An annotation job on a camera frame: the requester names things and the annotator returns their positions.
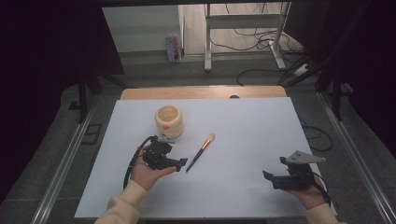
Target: metal frame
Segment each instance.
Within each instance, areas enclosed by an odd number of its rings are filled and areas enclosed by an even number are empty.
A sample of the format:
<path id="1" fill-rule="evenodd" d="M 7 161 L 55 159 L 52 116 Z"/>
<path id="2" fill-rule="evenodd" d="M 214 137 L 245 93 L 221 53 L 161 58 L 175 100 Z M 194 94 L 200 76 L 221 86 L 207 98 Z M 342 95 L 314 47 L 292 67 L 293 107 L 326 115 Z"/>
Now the metal frame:
<path id="1" fill-rule="evenodd" d="M 84 136 L 88 124 L 90 123 L 98 98 L 99 97 L 97 95 L 92 96 L 88 114 L 83 122 L 78 125 L 76 132 L 72 140 L 70 141 L 70 144 L 66 152 L 64 153 L 64 156 L 62 157 L 62 160 L 59 163 L 58 168 L 56 169 L 55 174 L 53 175 L 53 178 L 51 179 L 43 198 L 41 199 L 41 203 L 35 211 L 35 215 L 33 216 L 33 219 L 31 221 L 32 224 L 44 224 L 47 222 L 52 207 L 56 202 L 56 198 L 58 197 L 62 185 L 64 184 L 64 180 L 66 179 L 67 173 L 69 172 L 70 166 L 76 156 L 78 146 L 82 140 L 82 137 Z"/>
<path id="2" fill-rule="evenodd" d="M 210 15 L 210 4 L 206 5 L 206 42 L 205 42 L 205 71 L 212 70 L 212 44 L 210 31 L 212 29 L 248 29 L 248 28 L 277 28 L 274 41 L 270 41 L 276 64 L 280 70 L 286 70 L 282 55 L 279 52 L 279 39 L 288 16 L 290 2 L 282 7 L 280 14 L 259 15 Z"/>
<path id="3" fill-rule="evenodd" d="M 392 207 L 388 197 L 385 195 L 379 183 L 375 180 L 370 168 L 367 166 L 363 157 L 359 153 L 359 149 L 356 147 L 352 138 L 349 136 L 346 127 L 343 122 L 332 112 L 332 103 L 326 93 L 318 92 L 318 98 L 323 103 L 334 129 L 337 131 L 341 141 L 343 142 L 346 152 L 349 154 L 349 158 L 352 160 L 358 174 L 361 176 L 361 180 L 367 188 L 367 191 L 373 198 L 373 201 L 384 219 L 385 223 L 392 224 L 396 223 L 396 215 L 394 208 Z"/>

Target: cable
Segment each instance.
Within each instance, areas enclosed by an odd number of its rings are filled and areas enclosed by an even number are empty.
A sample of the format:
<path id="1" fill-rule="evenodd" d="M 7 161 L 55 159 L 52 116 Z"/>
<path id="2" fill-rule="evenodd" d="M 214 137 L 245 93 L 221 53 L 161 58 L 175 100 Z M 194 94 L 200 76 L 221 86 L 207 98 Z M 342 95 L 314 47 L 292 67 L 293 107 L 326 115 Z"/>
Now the cable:
<path id="1" fill-rule="evenodd" d="M 326 189 L 324 189 L 321 185 L 319 185 L 317 182 L 314 182 L 313 185 L 316 189 L 318 189 L 322 194 L 324 199 L 326 200 L 326 202 L 329 204 L 329 206 L 332 206 L 332 198 L 329 195 L 329 189 L 327 188 L 327 184 L 326 181 L 317 173 L 313 173 L 314 175 L 316 175 L 317 177 L 319 177 L 323 183 Z"/>
<path id="2" fill-rule="evenodd" d="M 288 47 L 288 49 L 289 49 L 289 50 L 284 50 L 284 49 L 282 49 L 282 47 L 279 45 L 279 49 L 280 49 L 280 51 L 281 51 L 281 53 L 282 53 L 282 56 L 283 56 L 284 54 L 290 54 L 290 55 L 291 55 L 291 54 L 304 54 L 303 51 L 291 49 L 291 47 L 290 47 L 290 36 L 284 35 L 284 34 L 281 34 L 281 36 L 285 36 L 285 37 L 288 39 L 286 45 L 287 45 L 287 47 Z"/>
<path id="3" fill-rule="evenodd" d="M 257 3 L 256 7 L 253 9 L 253 11 L 252 11 L 250 14 L 253 14 L 253 12 L 259 7 L 259 4 L 260 4 L 260 3 Z M 228 9 L 228 5 L 227 5 L 227 4 L 225 4 L 225 8 L 227 9 L 227 14 L 230 15 L 231 13 L 230 13 L 230 10 Z M 234 30 L 235 33 L 238 34 L 238 35 L 246 35 L 246 34 L 240 34 L 240 33 L 238 33 L 238 32 L 236 31 L 236 29 L 233 29 L 233 30 Z"/>
<path id="4" fill-rule="evenodd" d="M 282 85 L 282 82 L 283 82 L 283 80 L 285 80 L 286 78 L 288 78 L 288 77 L 290 77 L 293 73 L 289 73 L 289 71 L 295 71 L 295 70 L 297 70 L 299 67 L 301 67 L 301 65 L 303 65 L 303 64 L 305 64 L 306 62 L 308 62 L 309 61 L 309 59 L 305 56 L 305 55 L 303 55 L 299 60 L 297 60 L 291 67 L 290 67 L 290 69 L 288 70 L 288 71 L 286 71 L 284 74 L 283 74 L 283 76 L 279 79 L 279 81 L 277 82 L 277 85 L 279 85 L 279 86 L 282 86 L 283 87 L 283 85 Z"/>
<path id="5" fill-rule="evenodd" d="M 300 120 L 300 122 L 303 123 L 303 124 L 301 125 L 301 127 L 303 128 L 304 133 L 306 133 L 309 129 L 313 129 L 313 130 L 316 130 L 316 131 L 319 132 L 319 135 L 318 135 L 318 136 L 315 136 L 315 137 L 306 137 L 306 136 L 305 136 L 306 139 L 316 139 L 316 138 L 320 138 L 320 137 L 322 136 L 322 134 L 324 134 L 324 135 L 326 135 L 326 137 L 327 137 L 327 138 L 329 139 L 329 141 L 330 141 L 330 145 L 329 145 L 328 147 L 325 147 L 325 148 L 316 148 L 316 147 L 311 147 L 311 146 L 309 146 L 312 150 L 315 150 L 315 151 L 329 151 L 330 149 L 332 149 L 333 141 L 332 141 L 332 138 L 330 137 L 330 135 L 329 135 L 328 133 L 326 133 L 324 130 L 322 130 L 322 129 L 318 128 L 318 127 L 308 125 L 308 124 L 305 122 L 305 120 L 303 120 L 300 116 L 297 115 L 297 117 L 298 117 L 298 119 Z"/>
<path id="6" fill-rule="evenodd" d="M 239 78 L 240 78 L 243 74 L 245 74 L 245 73 L 247 73 L 247 72 L 282 72 L 282 71 L 279 71 L 279 70 L 269 70 L 269 69 L 248 69 L 248 70 L 246 70 L 246 71 L 243 71 L 243 72 L 239 73 L 238 76 L 236 77 L 236 82 L 237 82 L 240 86 L 245 86 L 245 85 L 243 85 L 243 84 L 239 81 Z"/>
<path id="7" fill-rule="evenodd" d="M 134 153 L 134 156 L 132 157 L 131 161 L 129 162 L 128 169 L 126 170 L 126 173 L 125 173 L 124 182 L 123 182 L 123 188 L 124 188 L 124 189 L 125 189 L 126 186 L 128 185 L 128 180 L 129 180 L 129 177 L 130 177 L 130 175 L 131 175 L 131 171 L 132 171 L 132 169 L 134 168 L 134 164 L 136 163 L 137 158 L 139 157 L 140 150 L 143 148 L 143 146 L 144 146 L 149 140 L 152 140 L 152 139 L 154 139 L 154 136 L 150 136 L 150 137 L 146 138 L 146 140 L 142 143 L 142 145 L 140 145 L 140 147 L 139 147 L 139 148 L 137 149 L 137 151 Z"/>
<path id="8" fill-rule="evenodd" d="M 292 60 L 288 59 L 286 57 L 287 55 L 302 55 L 302 56 L 306 56 L 303 53 L 284 53 L 284 52 L 281 52 L 281 55 L 282 55 L 282 59 L 287 61 L 287 62 L 289 62 L 289 63 L 296 63 L 297 61 L 292 61 Z"/>
<path id="9" fill-rule="evenodd" d="M 257 42 L 257 44 L 255 44 L 254 46 L 252 46 L 252 47 L 250 47 L 250 48 L 247 48 L 247 49 L 235 49 L 235 48 L 232 48 L 232 47 L 229 47 L 229 46 L 226 46 L 226 45 L 216 44 L 215 42 L 213 42 L 212 39 L 210 39 L 210 42 L 211 42 L 213 45 L 215 45 L 215 46 L 223 47 L 223 48 L 227 48 L 227 49 L 238 50 L 238 51 L 246 51 L 246 50 L 254 49 L 254 48 L 257 47 L 262 41 Z"/>
<path id="10" fill-rule="evenodd" d="M 206 20 L 207 15 L 206 15 L 206 7 L 205 7 L 205 5 L 206 5 L 206 4 L 203 4 L 203 6 L 204 6 L 204 15 L 205 15 L 205 20 Z"/>

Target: black cable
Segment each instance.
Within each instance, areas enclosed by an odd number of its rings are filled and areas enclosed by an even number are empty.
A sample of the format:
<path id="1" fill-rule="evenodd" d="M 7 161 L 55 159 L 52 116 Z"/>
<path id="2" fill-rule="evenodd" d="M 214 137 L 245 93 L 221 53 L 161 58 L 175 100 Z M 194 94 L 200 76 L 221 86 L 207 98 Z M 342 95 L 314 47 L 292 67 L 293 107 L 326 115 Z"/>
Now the black cable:
<path id="1" fill-rule="evenodd" d="M 233 49 L 233 50 L 238 50 L 238 51 L 246 51 L 246 50 L 254 49 L 254 48 L 257 47 L 261 42 L 266 41 L 266 40 L 269 40 L 269 39 L 261 40 L 261 41 L 257 42 L 257 44 L 255 44 L 254 46 L 252 46 L 252 47 L 250 47 L 250 48 L 247 48 L 247 49 L 235 49 L 235 48 L 232 48 L 232 47 L 229 47 L 229 46 L 226 46 L 226 45 L 216 44 L 216 43 L 214 43 L 214 42 L 212 41 L 212 39 L 210 39 L 210 42 L 211 42 L 213 45 L 218 46 L 218 47 L 223 47 L 223 48 Z"/>
<path id="2" fill-rule="evenodd" d="M 206 20 L 207 15 L 206 15 L 206 7 L 205 7 L 205 5 L 206 5 L 206 4 L 203 4 L 203 6 L 204 6 L 204 13 L 205 13 L 205 20 Z"/>
<path id="3" fill-rule="evenodd" d="M 239 73 L 238 76 L 236 77 L 236 82 L 237 82 L 240 86 L 245 86 L 244 84 L 242 84 L 242 83 L 239 81 L 239 78 L 240 78 L 243 74 L 245 74 L 245 73 L 247 73 L 247 72 L 283 72 L 283 71 L 279 71 L 279 70 L 269 70 L 269 69 L 248 69 L 248 70 L 245 70 L 245 71 Z"/>
<path id="4" fill-rule="evenodd" d="M 315 150 L 315 151 L 328 151 L 328 150 L 332 149 L 333 141 L 332 141 L 332 138 L 330 137 L 330 135 L 329 135 L 328 133 L 326 133 L 324 130 L 322 130 L 322 129 L 318 128 L 318 127 L 309 126 L 309 125 L 305 122 L 305 120 L 304 120 L 303 118 L 301 118 L 299 115 L 297 115 L 297 117 L 298 117 L 298 119 L 300 120 L 300 122 L 303 123 L 303 124 L 301 124 L 301 127 L 303 128 L 304 133 L 306 133 L 306 131 L 309 130 L 309 129 L 313 129 L 313 130 L 316 130 L 316 131 L 319 132 L 319 135 L 318 135 L 318 136 L 315 136 L 315 137 L 306 137 L 306 136 L 305 136 L 306 139 L 319 138 L 319 137 L 321 137 L 322 134 L 326 135 L 327 138 L 329 138 L 330 145 L 329 145 L 328 147 L 323 148 L 323 149 L 319 149 L 319 148 L 315 148 L 315 147 L 309 146 L 311 149 L 313 149 L 313 150 Z"/>
<path id="5" fill-rule="evenodd" d="M 284 50 L 284 49 L 282 49 L 282 46 L 280 46 L 280 44 L 278 45 L 279 49 L 280 49 L 280 53 L 281 53 L 282 58 L 284 60 L 286 60 L 286 61 L 288 61 L 290 63 L 295 63 L 295 62 L 290 61 L 288 58 L 286 58 L 285 55 L 305 55 L 305 53 L 303 51 L 295 50 L 295 49 L 292 49 L 290 47 L 290 37 L 288 35 L 281 34 L 281 36 L 285 36 L 288 39 L 286 45 L 287 45 L 289 50 Z"/>
<path id="6" fill-rule="evenodd" d="M 268 47 L 271 47 L 271 44 L 269 42 L 272 40 L 270 33 L 264 33 L 263 35 L 261 35 L 259 37 L 257 37 L 257 36 L 254 36 L 254 37 L 259 41 L 257 49 L 266 49 Z"/>
<path id="7" fill-rule="evenodd" d="M 285 52 L 281 52 L 282 59 L 287 61 L 287 62 L 289 62 L 289 63 L 296 63 L 297 61 L 292 61 L 292 60 L 288 59 L 286 57 L 287 55 L 302 55 L 302 56 L 305 56 L 303 53 L 293 53 L 293 52 L 291 52 L 291 53 L 286 52 L 285 53 Z"/>
<path id="8" fill-rule="evenodd" d="M 253 9 L 253 11 L 252 11 L 250 14 L 253 14 L 253 12 L 259 7 L 259 4 L 260 4 L 260 3 L 257 3 L 256 7 Z M 227 9 L 227 14 L 230 15 L 231 13 L 230 13 L 230 10 L 228 9 L 228 5 L 227 5 L 227 4 L 225 4 L 225 8 Z M 236 29 L 233 29 L 233 30 L 234 30 L 235 33 L 238 34 L 238 35 L 247 35 L 247 34 L 240 34 L 240 33 L 238 33 L 238 32 L 236 31 Z"/>
<path id="9" fill-rule="evenodd" d="M 316 175 L 317 177 L 319 177 L 319 178 L 323 181 L 324 186 L 325 186 L 326 189 L 324 189 L 324 188 L 323 188 L 321 185 L 319 185 L 317 182 L 314 182 L 314 183 L 313 183 L 314 187 L 315 187 L 316 189 L 318 189 L 318 190 L 322 193 L 324 199 L 325 199 L 326 202 L 329 204 L 329 206 L 332 206 L 332 198 L 331 198 L 330 195 L 329 195 L 329 189 L 327 188 L 326 181 L 325 181 L 320 175 L 318 175 L 317 173 L 314 173 L 314 175 Z"/>
<path id="10" fill-rule="evenodd" d="M 317 147 L 311 147 L 311 146 L 309 146 L 312 150 L 315 150 L 315 151 L 329 151 L 330 149 L 332 149 L 332 146 L 333 146 L 332 138 L 331 138 L 330 135 L 329 135 L 328 133 L 326 133 L 324 130 L 322 130 L 322 129 L 318 128 L 318 127 L 315 127 L 315 126 L 308 126 L 308 125 L 302 125 L 302 127 L 305 128 L 305 129 L 314 129 L 314 130 L 317 130 L 317 131 L 319 131 L 320 133 L 323 133 L 324 135 L 326 135 L 327 138 L 329 138 L 330 145 L 329 145 L 328 147 L 325 147 L 325 148 L 317 148 Z"/>
<path id="11" fill-rule="evenodd" d="M 146 138 L 146 140 L 142 143 L 142 145 L 140 145 L 140 147 L 139 147 L 139 148 L 137 149 L 137 151 L 134 153 L 134 156 L 132 157 L 131 161 L 129 162 L 128 169 L 126 170 L 126 173 L 125 173 L 124 182 L 123 182 L 123 188 L 124 188 L 124 189 L 125 189 L 126 186 L 128 185 L 128 180 L 129 180 L 129 177 L 130 177 L 130 175 L 131 175 L 131 171 L 132 171 L 132 169 L 134 168 L 134 164 L 136 163 L 137 158 L 139 157 L 140 150 L 143 148 L 143 146 L 144 146 L 149 140 L 152 140 L 152 139 L 154 139 L 154 136 L 150 136 L 150 137 Z"/>
<path id="12" fill-rule="evenodd" d="M 305 64 L 306 62 L 308 62 L 309 59 L 307 57 L 305 57 L 304 55 L 297 60 L 297 62 L 295 62 L 294 64 L 291 65 L 290 69 L 288 71 L 286 71 L 283 76 L 279 79 L 279 81 L 277 82 L 277 85 L 282 86 L 282 81 L 285 80 L 286 78 L 290 77 L 293 73 L 290 73 L 290 71 L 295 71 L 297 70 L 299 67 L 301 67 L 301 65 Z"/>

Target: paintbrush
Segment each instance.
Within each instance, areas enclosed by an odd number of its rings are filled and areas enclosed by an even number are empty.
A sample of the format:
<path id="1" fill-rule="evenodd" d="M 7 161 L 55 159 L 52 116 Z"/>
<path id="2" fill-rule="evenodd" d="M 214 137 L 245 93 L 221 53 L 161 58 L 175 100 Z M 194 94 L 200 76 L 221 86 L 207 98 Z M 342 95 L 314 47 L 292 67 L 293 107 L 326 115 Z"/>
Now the paintbrush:
<path id="1" fill-rule="evenodd" d="M 189 167 L 186 170 L 186 173 L 190 170 L 190 168 L 195 164 L 195 162 L 198 160 L 198 158 L 201 156 L 201 154 L 204 152 L 204 150 L 209 146 L 209 144 L 215 139 L 215 135 L 212 133 L 210 134 L 206 141 L 204 142 L 204 145 L 199 149 L 198 153 L 195 155 L 194 159 L 191 161 Z"/>

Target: power strip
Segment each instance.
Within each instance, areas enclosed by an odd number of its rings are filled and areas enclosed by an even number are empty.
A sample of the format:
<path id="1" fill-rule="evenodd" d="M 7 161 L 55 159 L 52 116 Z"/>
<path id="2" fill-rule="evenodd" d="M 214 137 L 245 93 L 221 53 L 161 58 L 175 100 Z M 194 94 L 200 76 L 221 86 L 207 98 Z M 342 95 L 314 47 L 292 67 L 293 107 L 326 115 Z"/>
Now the power strip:
<path id="1" fill-rule="evenodd" d="M 305 64 L 301 65 L 301 67 L 294 72 L 294 75 L 299 77 L 301 74 L 305 73 L 309 68 L 310 68 L 310 65 L 305 63 Z"/>

